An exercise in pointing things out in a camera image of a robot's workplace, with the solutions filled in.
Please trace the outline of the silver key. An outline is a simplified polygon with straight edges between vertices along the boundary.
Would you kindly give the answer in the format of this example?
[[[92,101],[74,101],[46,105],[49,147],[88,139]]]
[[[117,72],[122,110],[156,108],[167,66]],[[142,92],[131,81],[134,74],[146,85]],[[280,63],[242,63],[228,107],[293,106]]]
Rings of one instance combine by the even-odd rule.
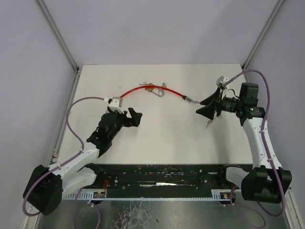
[[[212,123],[216,122],[219,119],[222,119],[222,117],[217,117],[213,120],[208,120],[205,128],[207,128],[209,125],[211,125]]]

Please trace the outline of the red cable lock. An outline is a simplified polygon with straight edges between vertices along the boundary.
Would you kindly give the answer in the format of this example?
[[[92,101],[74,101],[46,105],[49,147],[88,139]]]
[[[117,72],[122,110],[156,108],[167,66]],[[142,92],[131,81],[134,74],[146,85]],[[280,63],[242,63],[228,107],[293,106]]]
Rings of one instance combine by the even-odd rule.
[[[128,94],[132,93],[132,92],[135,92],[135,91],[138,91],[140,89],[144,89],[150,93],[153,92],[154,89],[159,89],[161,90],[163,93],[165,91],[168,91],[168,92],[171,92],[179,97],[181,97],[183,100],[185,100],[186,102],[190,103],[190,104],[199,104],[200,102],[199,101],[196,101],[196,100],[193,100],[192,98],[180,93],[180,92],[177,92],[175,90],[172,90],[170,88],[167,88],[167,87],[164,87],[164,86],[157,86],[157,85],[140,85],[138,87],[135,87],[135,88],[132,88],[130,90],[128,90],[127,92],[123,93],[120,98],[124,98],[125,96],[127,96]]]

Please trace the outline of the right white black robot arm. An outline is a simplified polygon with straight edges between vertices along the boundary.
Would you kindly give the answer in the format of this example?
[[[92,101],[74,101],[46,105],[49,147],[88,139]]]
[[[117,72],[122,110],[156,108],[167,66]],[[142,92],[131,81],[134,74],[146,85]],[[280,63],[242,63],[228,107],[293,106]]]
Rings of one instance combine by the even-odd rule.
[[[239,167],[228,167],[226,179],[241,189],[245,200],[279,204],[290,186],[292,174],[283,169],[272,148],[264,120],[265,110],[257,105],[259,87],[254,83],[242,83],[237,98],[226,97],[224,91],[224,87],[217,88],[200,102],[202,107],[196,113],[210,120],[222,112],[234,113],[246,133],[253,169],[246,172]]]

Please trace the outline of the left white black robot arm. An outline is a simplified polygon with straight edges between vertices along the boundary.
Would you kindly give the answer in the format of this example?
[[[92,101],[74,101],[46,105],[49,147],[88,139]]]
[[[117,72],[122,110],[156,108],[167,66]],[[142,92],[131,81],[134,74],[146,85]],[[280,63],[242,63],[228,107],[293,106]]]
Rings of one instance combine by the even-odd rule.
[[[23,193],[24,214],[30,217],[34,215],[26,211],[26,204],[30,203],[39,213],[49,215],[63,197],[92,185],[97,174],[89,165],[108,151],[112,140],[123,127],[138,127],[141,118],[142,113],[133,108],[123,113],[109,110],[79,150],[48,167],[37,166]]]

